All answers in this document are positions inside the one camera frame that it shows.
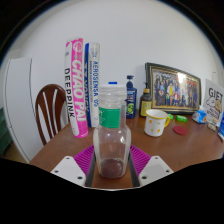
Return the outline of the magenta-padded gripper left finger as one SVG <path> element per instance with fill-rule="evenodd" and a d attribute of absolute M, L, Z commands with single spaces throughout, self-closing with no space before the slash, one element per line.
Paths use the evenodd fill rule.
<path fill-rule="evenodd" d="M 74 157 L 65 156 L 51 173 L 76 185 L 90 187 L 93 182 L 94 169 L 94 147 L 90 146 Z"/>

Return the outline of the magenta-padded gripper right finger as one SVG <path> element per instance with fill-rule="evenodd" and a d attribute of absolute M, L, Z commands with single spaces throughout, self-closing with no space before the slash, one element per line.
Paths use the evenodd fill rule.
<path fill-rule="evenodd" d="M 173 173 L 159 156 L 150 156 L 131 146 L 129 155 L 131 179 L 134 187 L 142 187 Z"/>

